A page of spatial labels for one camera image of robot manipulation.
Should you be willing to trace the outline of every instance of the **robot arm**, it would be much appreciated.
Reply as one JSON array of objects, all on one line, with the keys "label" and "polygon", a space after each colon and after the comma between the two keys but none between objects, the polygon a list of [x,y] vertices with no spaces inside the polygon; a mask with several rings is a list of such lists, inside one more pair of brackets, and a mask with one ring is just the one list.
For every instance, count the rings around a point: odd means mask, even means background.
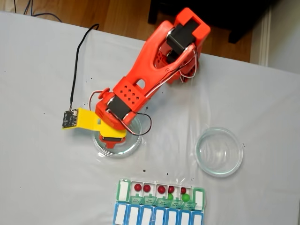
[{"label": "robot arm", "polygon": [[[110,91],[99,95],[95,113],[115,130],[127,128],[137,112],[165,82],[193,77],[202,44],[210,32],[189,8],[183,9],[174,25],[164,21],[145,42],[130,72]],[[144,87],[137,83],[143,80]],[[107,148],[125,140],[124,137],[100,136]]]}]

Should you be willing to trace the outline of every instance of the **red ball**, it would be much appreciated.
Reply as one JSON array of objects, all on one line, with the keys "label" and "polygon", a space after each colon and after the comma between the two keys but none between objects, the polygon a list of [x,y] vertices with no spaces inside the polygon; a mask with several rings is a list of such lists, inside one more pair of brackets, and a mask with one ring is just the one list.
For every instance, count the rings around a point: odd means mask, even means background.
[{"label": "red ball", "polygon": [[164,186],[159,186],[157,191],[160,193],[160,194],[163,194],[165,192],[165,187]]},{"label": "red ball", "polygon": [[142,186],[140,184],[135,185],[135,191],[140,191],[142,189]]},{"label": "red ball", "polygon": [[185,194],[187,192],[187,190],[185,187],[182,187],[180,192],[181,192],[181,194]]},{"label": "red ball", "polygon": [[149,192],[151,190],[151,187],[149,184],[144,185],[144,192]]},{"label": "red ball", "polygon": [[169,186],[168,191],[170,194],[172,194],[174,192],[174,190],[175,190],[175,188],[173,186]]}]

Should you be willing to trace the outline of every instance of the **glass petri dish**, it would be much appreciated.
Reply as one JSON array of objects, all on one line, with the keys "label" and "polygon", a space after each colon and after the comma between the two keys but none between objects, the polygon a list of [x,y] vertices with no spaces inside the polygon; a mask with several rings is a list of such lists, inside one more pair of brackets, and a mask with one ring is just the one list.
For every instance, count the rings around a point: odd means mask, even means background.
[{"label": "glass petri dish", "polygon": [[[129,128],[135,133],[142,133],[142,126],[137,117],[132,120]],[[142,140],[142,136],[135,136],[127,132],[124,142],[116,144],[112,149],[108,149],[105,143],[100,141],[99,136],[100,133],[98,131],[93,133],[93,141],[96,148],[99,152],[110,157],[126,157],[132,154],[138,148]]]},{"label": "glass petri dish", "polygon": [[231,131],[212,127],[198,139],[196,159],[206,173],[226,177],[239,168],[243,159],[243,147]]}]

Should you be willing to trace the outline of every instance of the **small green sphere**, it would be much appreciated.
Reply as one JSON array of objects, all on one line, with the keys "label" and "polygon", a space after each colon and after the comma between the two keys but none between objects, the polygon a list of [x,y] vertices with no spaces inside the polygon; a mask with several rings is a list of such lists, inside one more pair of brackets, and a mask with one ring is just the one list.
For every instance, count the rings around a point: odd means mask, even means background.
[{"label": "small green sphere", "polygon": [[183,194],[181,198],[182,198],[182,200],[183,200],[185,203],[189,201],[189,195],[188,195],[188,194]]},{"label": "small green sphere", "polygon": [[168,200],[173,200],[173,195],[172,194],[168,194]]}]

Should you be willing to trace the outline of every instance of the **white tablecloth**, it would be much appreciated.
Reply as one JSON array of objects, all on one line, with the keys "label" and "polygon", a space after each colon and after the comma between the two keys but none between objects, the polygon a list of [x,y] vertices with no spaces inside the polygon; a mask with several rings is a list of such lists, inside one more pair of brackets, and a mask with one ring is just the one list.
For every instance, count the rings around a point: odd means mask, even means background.
[{"label": "white tablecloth", "polygon": [[[297,224],[300,75],[202,54],[192,81],[163,86],[147,104],[153,129],[137,152],[112,159],[98,154],[90,131],[61,130],[87,29],[2,12],[0,30],[0,224],[111,224],[120,178],[205,188],[206,225]],[[92,31],[74,108],[114,87],[142,45]],[[215,126],[244,146],[240,169],[225,179],[201,171],[194,155]]]}]

